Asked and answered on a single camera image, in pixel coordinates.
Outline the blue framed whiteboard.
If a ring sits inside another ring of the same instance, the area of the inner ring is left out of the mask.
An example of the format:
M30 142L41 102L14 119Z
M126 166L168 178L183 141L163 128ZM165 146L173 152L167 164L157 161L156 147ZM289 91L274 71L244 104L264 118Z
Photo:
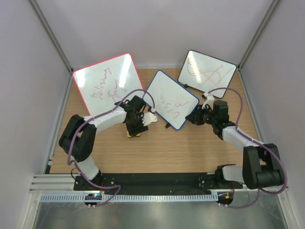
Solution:
M158 70L142 97L174 129L180 130L199 104L199 98L162 70Z

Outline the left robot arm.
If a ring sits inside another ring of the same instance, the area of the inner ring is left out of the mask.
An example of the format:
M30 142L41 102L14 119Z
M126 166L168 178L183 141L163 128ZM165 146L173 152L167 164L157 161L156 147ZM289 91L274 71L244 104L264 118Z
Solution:
M135 95L130 101L126 100L120 104L113 112L88 123L86 121L90 119L89 116L81 117L76 114L70 118L59 139L59 146L66 154L72 148L71 157L86 176L84 185L89 190L95 191L102 184L101 171L91 156L96 135L113 125L125 123L128 137L139 136L148 130L143 124L145 107L144 100Z

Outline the yellow bone-shaped eraser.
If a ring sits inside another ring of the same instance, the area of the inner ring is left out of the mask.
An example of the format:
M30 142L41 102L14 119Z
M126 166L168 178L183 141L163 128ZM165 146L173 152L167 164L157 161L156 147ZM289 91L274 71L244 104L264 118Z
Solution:
M135 135L132 135L132 134L130 134L130 133L129 133L129 131L127 131L127 137L128 137L128 138L132 138L132 137L140 137L140 136L141 136L141 134L140 134L140 133L135 134Z

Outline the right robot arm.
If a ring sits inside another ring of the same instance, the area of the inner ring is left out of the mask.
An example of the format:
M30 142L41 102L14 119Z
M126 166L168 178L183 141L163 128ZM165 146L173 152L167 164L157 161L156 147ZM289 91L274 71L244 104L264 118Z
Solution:
M221 166L222 173L215 176L215 184L221 189L227 188L232 181L244 183L249 189L267 187L285 187L287 175L280 163L278 148L274 144L265 144L251 138L236 124L229 120L228 104L218 100L199 105L186 116L194 125L208 124L221 140L230 143L243 154L243 164Z

